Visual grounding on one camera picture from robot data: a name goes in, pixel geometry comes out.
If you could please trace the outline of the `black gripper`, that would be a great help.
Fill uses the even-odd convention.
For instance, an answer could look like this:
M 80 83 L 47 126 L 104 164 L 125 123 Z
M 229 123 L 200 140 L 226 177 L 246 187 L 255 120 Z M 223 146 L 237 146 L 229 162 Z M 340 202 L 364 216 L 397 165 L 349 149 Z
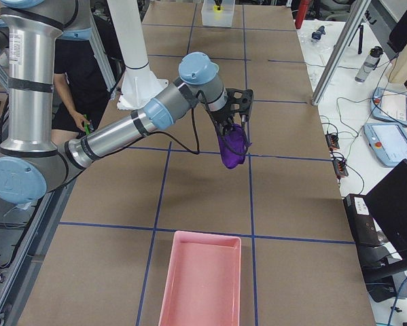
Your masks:
M 224 139 L 225 135 L 236 132 L 238 125 L 234 123 L 234 114 L 235 112 L 231 109 L 220 109 L 212 112 L 213 119 L 218 123 L 215 131 L 219 139 Z

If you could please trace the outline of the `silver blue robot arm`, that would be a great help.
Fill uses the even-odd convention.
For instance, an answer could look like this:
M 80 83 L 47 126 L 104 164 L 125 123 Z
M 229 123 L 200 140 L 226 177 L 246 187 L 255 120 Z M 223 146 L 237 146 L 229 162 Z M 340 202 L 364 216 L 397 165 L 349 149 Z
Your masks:
M 185 56 L 172 82 L 149 67 L 136 1 L 108 3 L 126 67 L 119 105 L 130 115 L 99 127 L 109 100 L 90 47 L 88 1 L 2 1 L 9 29 L 8 136 L 0 145 L 0 199 L 43 197 L 133 141 L 165 130 L 202 103 L 217 132 L 234 124 L 234 90 L 202 52 Z

